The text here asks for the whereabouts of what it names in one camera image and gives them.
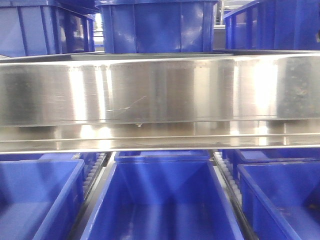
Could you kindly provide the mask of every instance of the brushed metal surface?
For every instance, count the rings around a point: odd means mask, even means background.
[[[61,58],[0,61],[1,152],[320,143],[320,53]]]

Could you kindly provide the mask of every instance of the plastic storage bin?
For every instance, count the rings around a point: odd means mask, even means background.
[[[210,52],[218,0],[99,0],[106,53]]]
[[[226,166],[239,183],[239,164],[272,162],[308,162],[320,160],[320,148],[228,149],[224,150]]]
[[[68,153],[36,153],[36,154],[0,154],[0,161],[20,160],[84,160],[83,179],[86,180],[91,169],[95,165],[99,152],[68,152]]]
[[[55,0],[0,0],[0,55],[92,52],[94,21]]]
[[[224,16],[227,49],[319,50],[319,0],[256,0]]]
[[[0,239],[64,240],[84,201],[82,160],[0,162]]]
[[[115,157],[81,240],[243,240],[208,152],[136,153]]]
[[[320,236],[320,162],[239,165],[242,210],[260,240]]]

